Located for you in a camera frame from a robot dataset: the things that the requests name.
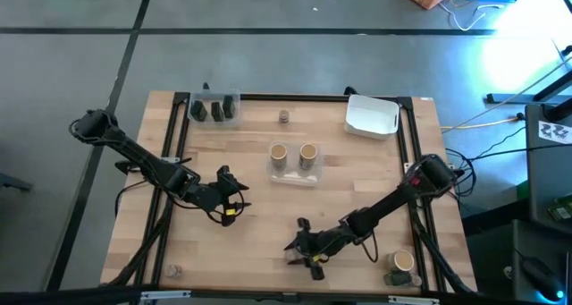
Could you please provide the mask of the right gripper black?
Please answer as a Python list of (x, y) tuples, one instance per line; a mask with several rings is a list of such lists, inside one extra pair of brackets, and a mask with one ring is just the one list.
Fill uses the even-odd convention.
[(336, 255), (346, 245), (357, 239), (357, 236), (343, 222), (332, 229), (312, 232), (308, 219), (298, 219), (298, 237), (290, 242), (284, 250), (298, 250), (301, 258), (287, 262), (288, 265), (304, 265), (310, 271), (313, 280), (324, 280), (324, 271), (321, 263), (323, 257)]

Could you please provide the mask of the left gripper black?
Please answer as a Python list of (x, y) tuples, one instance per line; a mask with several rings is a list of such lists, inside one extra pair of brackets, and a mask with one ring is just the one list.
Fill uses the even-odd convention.
[(236, 219), (237, 208), (251, 206), (250, 202), (230, 202), (230, 196), (237, 191), (247, 191), (248, 186), (237, 182), (227, 165), (221, 166), (216, 172), (217, 180), (208, 184), (190, 185), (185, 193), (185, 201), (201, 208), (209, 216), (218, 206), (223, 207), (219, 223), (223, 227), (232, 225)]

